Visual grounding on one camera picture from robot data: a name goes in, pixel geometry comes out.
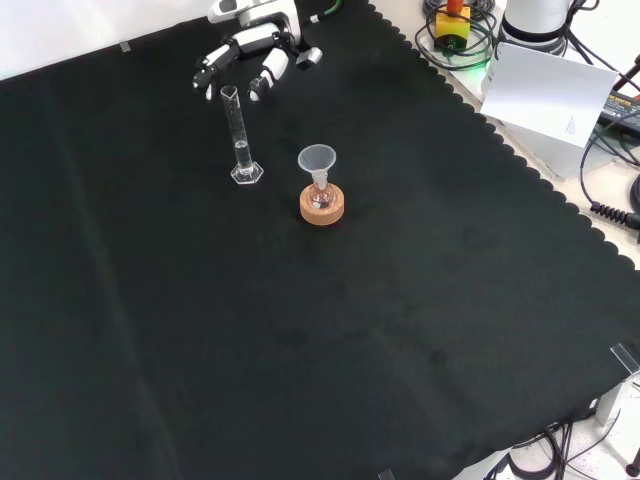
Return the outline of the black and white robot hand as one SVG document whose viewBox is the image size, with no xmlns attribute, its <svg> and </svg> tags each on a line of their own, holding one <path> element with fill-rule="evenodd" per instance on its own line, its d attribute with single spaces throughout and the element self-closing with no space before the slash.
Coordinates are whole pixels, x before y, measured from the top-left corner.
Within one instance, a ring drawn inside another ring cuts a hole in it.
<svg viewBox="0 0 640 480">
<path fill-rule="evenodd" d="M 289 56 L 300 53 L 302 32 L 293 1 L 215 1 L 207 12 L 212 24 L 235 19 L 240 30 L 197 64 L 192 79 L 195 92 L 212 100 L 223 70 L 236 60 L 266 53 L 262 70 L 248 87 L 249 100 L 257 103 L 285 73 Z"/>
</svg>

